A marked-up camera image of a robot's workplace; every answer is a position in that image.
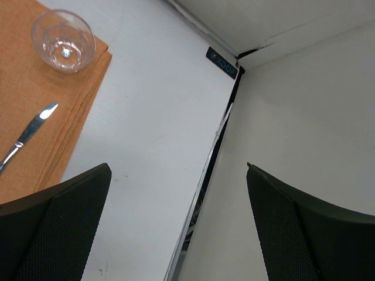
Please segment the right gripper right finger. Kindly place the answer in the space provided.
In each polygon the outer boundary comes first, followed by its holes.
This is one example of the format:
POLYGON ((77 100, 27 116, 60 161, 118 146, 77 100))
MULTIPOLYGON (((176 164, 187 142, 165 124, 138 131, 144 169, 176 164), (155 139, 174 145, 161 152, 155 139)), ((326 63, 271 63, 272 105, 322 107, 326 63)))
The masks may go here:
POLYGON ((246 179, 269 280, 374 280, 374 216, 325 202, 252 164, 246 179))

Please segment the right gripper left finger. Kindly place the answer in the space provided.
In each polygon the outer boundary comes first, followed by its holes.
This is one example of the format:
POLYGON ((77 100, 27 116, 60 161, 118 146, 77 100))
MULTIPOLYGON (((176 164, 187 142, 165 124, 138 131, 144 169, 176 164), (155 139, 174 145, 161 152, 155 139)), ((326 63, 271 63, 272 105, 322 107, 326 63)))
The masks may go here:
POLYGON ((111 177, 102 163, 1 204, 1 280, 81 280, 111 177))

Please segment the silver table knife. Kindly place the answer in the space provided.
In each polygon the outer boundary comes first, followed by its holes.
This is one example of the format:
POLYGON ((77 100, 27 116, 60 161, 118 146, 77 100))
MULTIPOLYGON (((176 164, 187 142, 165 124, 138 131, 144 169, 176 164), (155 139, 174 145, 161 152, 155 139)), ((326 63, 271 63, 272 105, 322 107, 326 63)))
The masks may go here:
POLYGON ((24 131, 18 137, 17 141, 9 149, 7 154, 1 160, 1 174, 6 169, 12 158, 24 147, 24 145, 36 134, 44 122, 59 106, 58 102, 53 102, 38 112, 34 118, 28 123, 24 131))

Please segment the orange cloth napkin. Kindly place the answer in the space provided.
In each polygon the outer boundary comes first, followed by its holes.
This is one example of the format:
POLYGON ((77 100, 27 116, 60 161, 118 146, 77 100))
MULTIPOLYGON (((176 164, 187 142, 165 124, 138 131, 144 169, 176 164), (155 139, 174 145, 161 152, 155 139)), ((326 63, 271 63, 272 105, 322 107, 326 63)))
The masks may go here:
POLYGON ((1 155, 33 117, 59 106, 1 174, 1 202, 58 184, 111 61, 97 40, 94 60, 76 74, 52 69, 32 46, 32 23, 46 7, 36 1, 1 2, 1 155))

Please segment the clear drinking glass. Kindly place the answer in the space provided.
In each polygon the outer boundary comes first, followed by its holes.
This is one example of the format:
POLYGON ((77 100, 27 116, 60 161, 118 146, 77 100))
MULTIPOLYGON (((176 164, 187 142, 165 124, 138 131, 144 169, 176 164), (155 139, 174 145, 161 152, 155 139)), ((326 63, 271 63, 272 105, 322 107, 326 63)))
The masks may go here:
POLYGON ((41 14, 32 24, 31 39, 44 62, 67 74, 88 66, 96 54, 97 42, 90 25, 64 9, 41 14))

